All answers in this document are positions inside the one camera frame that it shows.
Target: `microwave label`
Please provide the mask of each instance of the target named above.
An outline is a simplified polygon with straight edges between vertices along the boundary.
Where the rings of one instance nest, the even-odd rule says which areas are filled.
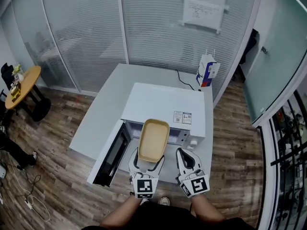
[[[183,124],[192,124],[192,113],[183,113],[183,119],[182,119]]]
[[[174,123],[192,124],[192,114],[174,111]]]

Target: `tan plastic tray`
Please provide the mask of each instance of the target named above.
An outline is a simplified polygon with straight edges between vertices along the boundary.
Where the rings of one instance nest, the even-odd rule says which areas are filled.
[[[167,122],[156,119],[146,120],[139,143],[139,158],[157,163],[163,156],[168,136]]]

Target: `white cable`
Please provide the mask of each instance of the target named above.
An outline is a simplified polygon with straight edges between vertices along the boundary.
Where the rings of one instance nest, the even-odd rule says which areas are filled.
[[[8,155],[9,155],[9,158],[10,158],[10,161],[11,161],[11,165],[12,165],[12,168],[13,168],[13,171],[14,171],[14,175],[15,175],[15,178],[16,178],[16,180],[17,180],[17,182],[18,182],[18,185],[24,190],[24,191],[26,191],[26,192],[28,192],[29,193],[29,195],[28,195],[28,197],[26,198],[27,200],[28,200],[28,202],[30,203],[30,201],[29,201],[29,197],[31,197],[31,199],[32,199],[32,203],[30,203],[31,205],[34,205],[34,201],[33,201],[33,198],[36,198],[36,200],[38,201],[38,202],[40,202],[44,207],[45,207],[45,209],[46,209],[46,211],[48,212],[48,214],[49,214],[49,219],[48,220],[44,220],[36,211],[35,211],[35,209],[34,208],[32,208],[32,210],[43,220],[43,221],[45,221],[45,222],[47,222],[47,221],[50,221],[50,219],[51,219],[51,215],[50,215],[50,212],[49,212],[49,210],[47,209],[47,207],[46,207],[46,205],[42,202],[42,201],[40,201],[37,197],[35,197],[35,196],[33,196],[32,194],[31,194],[31,192],[30,191],[28,191],[28,190],[26,190],[26,189],[24,189],[21,185],[20,185],[20,183],[19,183],[19,180],[18,180],[18,178],[17,178],[17,176],[16,176],[16,172],[15,172],[15,169],[14,169],[14,166],[13,166],[13,163],[12,163],[12,159],[11,159],[11,156],[10,156],[10,154],[8,153]]]

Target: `microwave control knob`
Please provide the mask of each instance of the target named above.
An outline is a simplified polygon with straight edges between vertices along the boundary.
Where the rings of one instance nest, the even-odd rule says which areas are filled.
[[[192,139],[192,140],[190,141],[190,146],[191,146],[191,147],[197,146],[197,140],[196,140],[196,139]]]

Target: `round wooden table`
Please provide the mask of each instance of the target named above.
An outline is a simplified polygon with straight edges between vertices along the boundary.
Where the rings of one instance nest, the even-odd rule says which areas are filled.
[[[20,96],[13,102],[10,91],[10,94],[8,94],[5,100],[5,107],[7,109],[13,109],[17,105],[20,105],[36,122],[42,120],[47,115],[51,107],[51,101],[45,98],[35,85],[37,79],[40,76],[40,72],[41,72],[40,66],[33,66],[30,69],[28,69],[24,73],[24,81],[20,83]],[[40,101],[37,100],[36,97],[31,93],[32,89],[41,99]],[[31,111],[28,108],[27,104],[23,102],[23,99],[26,96],[30,96],[36,104],[33,111]]]

